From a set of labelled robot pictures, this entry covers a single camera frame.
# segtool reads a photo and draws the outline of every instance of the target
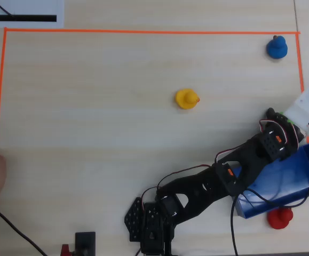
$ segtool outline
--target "toy duck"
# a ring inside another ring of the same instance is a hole
[[[199,102],[198,95],[192,89],[182,89],[176,93],[176,103],[182,109],[191,109]]]
[[[281,59],[287,55],[287,44],[283,36],[274,36],[267,44],[267,53],[273,59]]]
[[[267,220],[270,226],[274,229],[283,229],[287,227],[293,219],[293,212],[290,208],[279,208],[270,211],[267,215]]]

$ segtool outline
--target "robotic arm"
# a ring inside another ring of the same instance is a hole
[[[261,133],[236,148],[217,154],[215,163],[204,171],[158,186],[155,201],[146,203],[143,210],[142,198],[136,198],[125,216],[125,224],[130,241],[140,242],[142,253],[171,256],[176,225],[198,216],[223,197],[243,193],[267,164],[286,159],[298,150],[304,138],[300,129],[272,108],[266,116],[267,124],[265,128],[261,125]],[[220,154],[227,152],[230,153],[218,159]],[[241,167],[238,177],[233,173],[234,162]],[[185,207],[177,194],[187,196]]]

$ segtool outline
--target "red wire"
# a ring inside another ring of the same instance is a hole
[[[142,211],[143,211],[143,212],[145,212],[145,208],[144,208],[144,195],[145,195],[145,193],[146,193],[147,191],[149,191],[149,190],[152,189],[152,188],[157,188],[157,186],[147,188],[147,189],[143,192],[143,194],[142,194],[142,196],[141,196],[141,207],[142,207]]]
[[[161,181],[159,181],[158,185],[156,186],[157,189],[159,189],[159,185],[160,183],[166,179],[168,176],[171,176],[173,174],[177,174],[177,173],[180,173],[180,172],[185,172],[185,171],[188,171],[188,170],[191,170],[191,169],[195,169],[195,168],[198,168],[198,167],[211,167],[210,165],[208,164],[201,164],[201,165],[197,165],[197,166],[194,166],[194,167],[190,167],[190,168],[187,168],[187,169],[183,169],[183,170],[180,170],[180,171],[177,171],[177,172],[172,172],[170,173],[169,175],[166,175],[164,178],[161,179]]]
[[[145,195],[145,193],[146,193],[147,191],[149,191],[149,190],[152,189],[152,188],[156,188],[156,189],[158,190],[158,189],[160,188],[160,187],[159,187],[160,183],[161,183],[164,179],[166,179],[168,176],[171,176],[171,175],[173,175],[173,174],[177,174],[177,173],[180,173],[180,172],[185,172],[185,171],[187,171],[187,170],[191,170],[191,169],[198,168],[198,167],[211,167],[211,166],[208,165],[208,164],[201,164],[201,165],[197,165],[197,166],[194,166],[194,167],[190,167],[190,168],[187,168],[187,169],[183,169],[183,170],[180,170],[180,171],[177,171],[177,172],[172,172],[172,173],[166,175],[164,178],[162,178],[161,181],[159,181],[159,183],[158,183],[157,186],[147,188],[147,189],[143,192],[143,194],[142,194],[142,196],[141,196],[141,207],[142,207],[142,210],[145,211],[145,208],[144,208],[144,195]]]

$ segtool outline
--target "black cable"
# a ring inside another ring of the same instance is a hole
[[[6,13],[9,16],[13,16],[10,12],[8,12],[7,10],[5,10],[1,5],[0,5],[0,9],[4,11],[4,13]]]
[[[258,198],[260,198],[261,200],[265,201],[266,203],[271,204],[274,207],[280,207],[280,208],[295,208],[295,207],[298,207],[298,206],[302,205],[307,200],[307,198],[309,197],[309,187],[308,187],[307,194],[306,194],[306,196],[304,197],[304,199],[300,203],[295,204],[295,205],[279,205],[277,203],[274,203],[274,202],[272,202],[270,200],[265,199],[264,197],[262,197],[260,194],[258,194],[255,190],[253,190],[251,188],[247,188],[246,190],[254,193]]]
[[[138,256],[140,252],[141,252],[141,248],[140,248],[139,251],[135,254],[135,256]]]
[[[258,198],[260,198],[261,200],[265,201],[266,203],[268,204],[271,204],[273,205],[274,207],[280,207],[280,208],[295,208],[295,207],[298,207],[300,205],[302,205],[306,200],[307,198],[309,197],[309,187],[308,187],[308,191],[307,191],[307,194],[305,196],[305,198],[298,204],[295,204],[295,205],[279,205],[279,204],[276,204],[272,201],[269,201],[267,199],[265,199],[264,197],[262,197],[259,193],[257,193],[255,190],[251,189],[251,188],[247,188],[246,189],[247,191],[250,191],[252,193],[254,193]],[[233,201],[233,205],[231,207],[231,213],[230,213],[230,228],[231,228],[231,237],[232,237],[232,240],[233,240],[233,245],[234,245],[234,251],[235,251],[235,256],[238,256],[238,253],[237,253],[237,248],[236,248],[236,243],[235,243],[235,233],[234,233],[234,223],[233,223],[233,218],[234,218],[234,209],[235,209],[235,204],[236,204],[236,201],[238,199],[239,195],[235,196],[234,198],[234,201]]]
[[[233,240],[233,245],[234,245],[234,251],[235,251],[235,256],[239,256],[237,253],[237,248],[236,248],[236,243],[235,243],[235,232],[234,232],[234,209],[235,209],[235,204],[238,199],[239,195],[235,196],[233,205],[231,206],[231,213],[230,213],[230,228],[231,228],[231,237]]]
[[[17,234],[19,236],[21,236],[22,238],[24,238],[26,241],[28,241],[38,252],[40,252],[40,254],[42,256],[47,256],[47,254],[39,248],[38,245],[36,245],[30,238],[28,238],[26,235],[24,235],[18,228],[15,227],[15,225],[13,225],[9,220],[8,218],[6,218],[1,212],[0,212],[0,217],[6,221],[6,223],[15,231],[17,232]]]

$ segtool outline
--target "wooden table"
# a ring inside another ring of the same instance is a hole
[[[293,1],[67,1],[66,28],[296,31],[296,18]],[[279,62],[264,52],[271,37],[8,32],[0,210],[49,255],[90,230],[97,255],[134,255],[123,216],[136,196],[212,163],[257,133],[268,107],[283,111],[300,94],[295,36]],[[190,111],[173,101],[185,87],[201,98]],[[230,207],[224,198],[179,225],[174,252],[233,254]],[[309,200],[294,214],[280,231],[264,215],[235,217],[239,253],[309,251]],[[38,254],[0,220],[0,255]]]

